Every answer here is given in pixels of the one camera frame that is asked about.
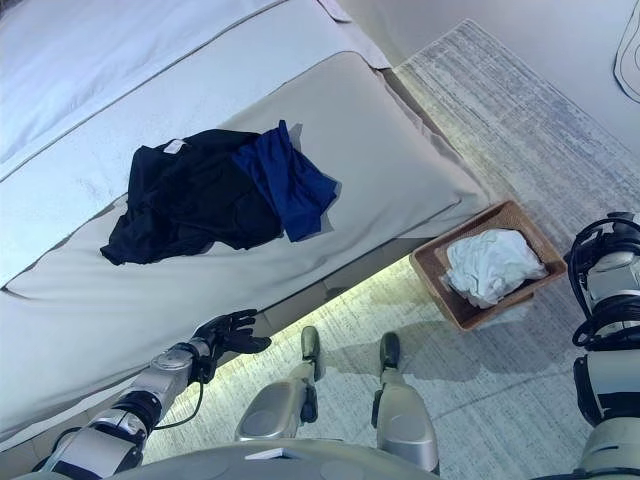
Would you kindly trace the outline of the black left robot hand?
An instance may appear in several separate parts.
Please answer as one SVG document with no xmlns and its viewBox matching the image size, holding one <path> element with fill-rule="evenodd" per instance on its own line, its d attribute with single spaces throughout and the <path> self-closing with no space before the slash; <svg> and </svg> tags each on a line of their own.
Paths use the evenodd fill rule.
<svg viewBox="0 0 640 480">
<path fill-rule="evenodd" d="M 260 353 L 271 345 L 271 339 L 254 335 L 256 315 L 255 309 L 249 309 L 218 316 L 198 327 L 193 337 L 204 341 L 218 356 L 226 352 Z"/>
</svg>

